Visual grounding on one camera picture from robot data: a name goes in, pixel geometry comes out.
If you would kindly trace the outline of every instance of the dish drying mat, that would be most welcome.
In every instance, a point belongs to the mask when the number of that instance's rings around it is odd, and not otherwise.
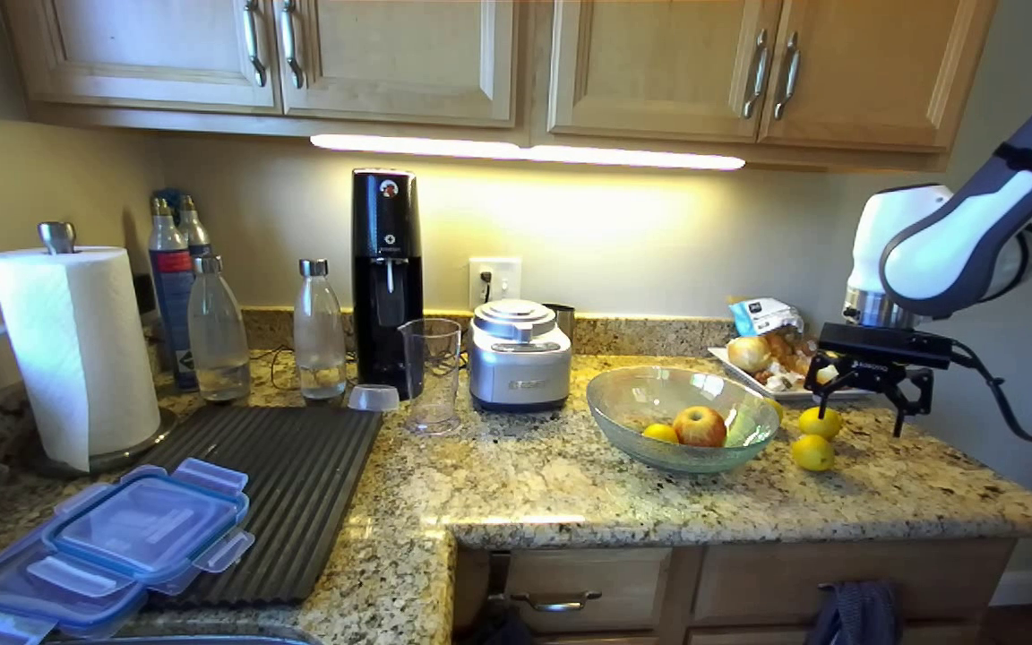
[[[349,498],[382,416],[350,409],[200,409],[144,460],[206,459],[242,469],[253,548],[221,575],[197,575],[159,609],[297,604],[326,568]]]

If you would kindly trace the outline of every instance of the electrical outlet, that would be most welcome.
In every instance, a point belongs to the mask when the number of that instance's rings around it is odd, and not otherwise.
[[[500,297],[521,297],[521,256],[468,256],[468,308]]]

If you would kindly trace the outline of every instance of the water bottle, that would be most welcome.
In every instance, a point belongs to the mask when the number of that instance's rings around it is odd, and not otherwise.
[[[233,401],[252,391],[252,349],[237,297],[221,275],[221,255],[192,256],[197,278],[190,291],[190,348],[197,391],[205,401]]]
[[[173,206],[166,197],[149,201],[155,211],[155,234],[149,234],[149,272],[155,272],[155,297],[159,297],[159,320],[160,320],[160,360],[173,369],[173,384],[179,391],[192,391],[192,358],[190,358],[190,329],[187,329],[187,308],[190,308],[190,286],[192,286],[192,256],[173,220]]]
[[[345,392],[345,329],[331,286],[331,261],[297,256],[300,294],[292,308],[292,365],[306,401]]]
[[[182,192],[179,237],[192,256],[206,250],[206,234],[200,224],[192,192]]]

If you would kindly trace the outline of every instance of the cabinet handle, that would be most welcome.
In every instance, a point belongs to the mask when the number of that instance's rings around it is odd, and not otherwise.
[[[253,83],[264,84],[260,5],[253,0],[242,4],[240,33],[242,33],[242,53],[252,58],[252,66],[253,66]]]
[[[789,58],[789,71],[782,75],[782,84],[779,84],[773,116],[782,116],[782,111],[789,107],[789,99],[794,95],[794,84],[799,84],[799,71],[804,71],[799,33],[792,33],[783,58]]]
[[[285,0],[279,26],[282,26],[279,33],[282,33],[285,64],[290,64],[292,84],[300,89],[306,84],[306,64],[300,64],[306,47],[300,47],[300,13],[297,13],[292,0]]]
[[[489,594],[489,603],[521,603],[532,611],[585,611],[589,603],[593,603],[597,591],[577,591],[577,594]]]
[[[768,28],[757,34],[753,66],[744,75],[741,115],[753,116],[768,89]]]

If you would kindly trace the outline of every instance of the paper towel roll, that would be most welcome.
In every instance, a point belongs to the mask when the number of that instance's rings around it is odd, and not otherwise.
[[[122,247],[2,250],[0,308],[44,447],[91,460],[145,445],[159,392]]]

